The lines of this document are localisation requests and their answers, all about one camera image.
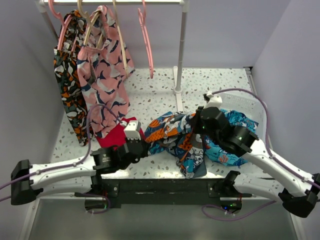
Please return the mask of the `navy orange pirate shorts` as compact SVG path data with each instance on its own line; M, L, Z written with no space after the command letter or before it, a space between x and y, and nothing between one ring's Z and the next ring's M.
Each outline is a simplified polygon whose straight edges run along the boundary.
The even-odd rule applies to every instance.
M150 144L148 154L168 152L176 158L176 165L186 179L207 174L205 140L200 134L193 133L191 126L195 115L169 111L154 119L144 132L145 141Z

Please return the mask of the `beige wooden hanger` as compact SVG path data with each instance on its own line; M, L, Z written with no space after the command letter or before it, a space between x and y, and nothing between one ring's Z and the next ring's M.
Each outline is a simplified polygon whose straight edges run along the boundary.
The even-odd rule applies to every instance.
M129 69L128 69L128 64L127 64L124 41L123 41L123 37L122 37L120 25L119 25L119 20L118 20L118 11L117 11L117 6L116 6L116 0L112 0L112 5L113 5L113 9L114 9L114 19L115 19L119 42L120 42L122 63L123 63L123 67L124 67L125 76L128 78L129 77Z

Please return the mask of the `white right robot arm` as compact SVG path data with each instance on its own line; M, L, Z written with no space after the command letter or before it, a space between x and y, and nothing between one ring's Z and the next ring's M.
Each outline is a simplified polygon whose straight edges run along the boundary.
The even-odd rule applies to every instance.
M233 197L252 194L282 206L291 214L306 218L315 208L320 192L320 175L305 172L268 149L259 137L244 126L231 125L217 107L200 106L191 120L194 133L209 137L227 153L256 165L271 179L250 177L231 170L214 185L214 190Z

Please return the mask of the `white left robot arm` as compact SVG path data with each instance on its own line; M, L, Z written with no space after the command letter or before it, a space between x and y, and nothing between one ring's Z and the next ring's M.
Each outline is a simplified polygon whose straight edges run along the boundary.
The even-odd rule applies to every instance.
M31 165L28 159L17 163L11 173L11 205L31 203L44 187L71 178L93 177L125 170L148 156L150 144L145 140L127 139L121 146L112 145L87 153L82 159L47 166Z

